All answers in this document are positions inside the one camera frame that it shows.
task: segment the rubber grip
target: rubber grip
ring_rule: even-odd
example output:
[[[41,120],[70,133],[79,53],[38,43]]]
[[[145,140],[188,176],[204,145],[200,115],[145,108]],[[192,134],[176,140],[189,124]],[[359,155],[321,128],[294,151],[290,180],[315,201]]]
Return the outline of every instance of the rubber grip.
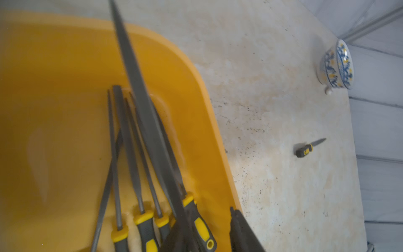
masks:
[[[313,150],[312,145],[311,145],[311,144],[308,144],[308,145],[305,145],[304,147],[298,149],[298,150],[295,152],[295,155],[296,155],[298,158],[303,158],[303,157],[305,157],[306,155],[308,155],[310,152],[312,152],[312,150]]]
[[[127,243],[127,238],[121,241],[115,242],[116,252],[129,252],[129,244]]]
[[[162,227],[159,227],[160,230],[160,235],[161,235],[161,244],[165,240],[165,238],[169,235],[169,232],[171,231],[171,227],[169,226],[169,223],[165,224]]]
[[[197,210],[197,206],[192,200],[189,204],[185,206],[185,211],[188,214],[190,222],[192,224],[193,232],[195,233],[195,238],[201,252],[214,252],[217,249],[217,242],[211,233],[210,228],[204,221],[203,217]]]
[[[141,238],[141,250],[143,252],[157,252],[159,249],[152,220],[151,218],[137,225]]]

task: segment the small knife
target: small knife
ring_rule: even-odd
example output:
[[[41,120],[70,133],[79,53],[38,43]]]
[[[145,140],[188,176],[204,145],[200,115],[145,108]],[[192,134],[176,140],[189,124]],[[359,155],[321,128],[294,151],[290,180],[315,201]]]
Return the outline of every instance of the small knife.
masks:
[[[305,145],[304,147],[298,149],[295,154],[297,155],[298,158],[303,158],[306,155],[308,155],[310,152],[314,150],[314,146],[317,146],[318,144],[323,143],[326,140],[326,138],[321,138],[319,140],[316,140],[310,144]]]

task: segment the white wall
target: white wall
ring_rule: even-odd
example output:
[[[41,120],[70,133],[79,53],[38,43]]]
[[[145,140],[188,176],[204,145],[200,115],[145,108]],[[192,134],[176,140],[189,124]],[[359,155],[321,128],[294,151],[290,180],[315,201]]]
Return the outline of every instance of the white wall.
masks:
[[[300,0],[336,36],[403,6],[403,0]],[[349,45],[349,90],[367,240],[403,251],[403,18]]]
[[[403,0],[300,0],[329,30],[340,36],[359,24],[380,17]]]

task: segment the knife blade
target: knife blade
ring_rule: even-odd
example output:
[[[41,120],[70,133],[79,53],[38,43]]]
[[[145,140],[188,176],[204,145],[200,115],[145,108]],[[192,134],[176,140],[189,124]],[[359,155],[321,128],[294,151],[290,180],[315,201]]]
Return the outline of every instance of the knife blade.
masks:
[[[312,142],[311,144],[312,144],[312,146],[317,146],[318,144],[323,143],[325,140],[326,140],[326,138],[321,138],[319,140]]]

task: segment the beige stone surface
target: beige stone surface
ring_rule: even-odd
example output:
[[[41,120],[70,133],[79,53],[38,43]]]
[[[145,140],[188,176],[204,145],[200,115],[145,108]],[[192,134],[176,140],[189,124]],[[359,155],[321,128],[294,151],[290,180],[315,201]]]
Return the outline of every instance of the beige stone surface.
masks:
[[[117,0],[175,43],[210,94],[242,210],[267,251],[366,251],[349,99],[314,63],[336,41],[297,0]],[[107,1],[2,7],[110,19]],[[326,137],[309,156],[293,147]]]

